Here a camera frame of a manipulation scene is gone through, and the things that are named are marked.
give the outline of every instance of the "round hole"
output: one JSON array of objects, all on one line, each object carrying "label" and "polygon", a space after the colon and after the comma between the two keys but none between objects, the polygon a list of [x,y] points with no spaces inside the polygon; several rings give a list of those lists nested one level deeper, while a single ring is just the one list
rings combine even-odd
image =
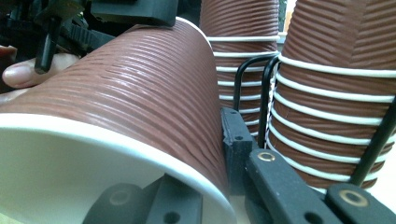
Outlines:
[{"label": "round hole", "polygon": [[166,224],[175,224],[180,221],[180,215],[176,212],[169,212],[163,216],[163,222]]},{"label": "round hole", "polygon": [[311,213],[311,212],[305,213],[304,217],[305,217],[305,220],[311,224],[322,224],[323,223],[323,220],[321,219],[321,217],[315,213]]},{"label": "round hole", "polygon": [[117,190],[110,196],[110,203],[113,205],[123,205],[131,199],[131,192],[127,189]]},{"label": "round hole", "polygon": [[275,156],[269,152],[261,152],[257,157],[262,161],[274,161]]},{"label": "round hole", "polygon": [[353,191],[350,189],[343,189],[343,190],[340,190],[339,194],[340,194],[340,197],[346,203],[349,203],[353,206],[366,207],[369,205],[369,201],[367,201],[367,199],[363,195],[359,194],[356,191]]}]

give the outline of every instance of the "hand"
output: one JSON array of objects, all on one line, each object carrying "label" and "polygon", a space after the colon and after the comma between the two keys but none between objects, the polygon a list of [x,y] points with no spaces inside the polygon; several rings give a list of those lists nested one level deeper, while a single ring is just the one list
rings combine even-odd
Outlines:
[{"label": "hand", "polygon": [[[35,59],[13,64],[16,53],[17,50],[13,47],[0,46],[0,70],[4,70],[3,81],[14,89],[24,89],[41,84],[78,61],[78,57],[72,54],[55,54],[48,73],[39,75],[35,72]],[[0,84],[0,92],[4,92],[5,88],[6,86]],[[27,91],[28,89],[24,89],[0,94],[0,104],[15,99]]]}]

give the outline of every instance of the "stack of paper cups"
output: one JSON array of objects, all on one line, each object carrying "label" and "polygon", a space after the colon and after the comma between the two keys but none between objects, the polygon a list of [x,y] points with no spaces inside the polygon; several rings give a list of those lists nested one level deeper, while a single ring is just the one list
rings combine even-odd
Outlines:
[{"label": "stack of paper cups", "polygon": [[[203,0],[200,28],[216,58],[221,105],[232,107],[239,65],[251,57],[277,52],[278,1]],[[259,130],[264,65],[254,63],[242,79],[240,113],[253,136]]]},{"label": "stack of paper cups", "polygon": [[[308,185],[326,189],[353,174],[396,94],[395,39],[395,1],[297,2],[279,57],[267,145]],[[375,183],[393,142],[364,188]]]}]

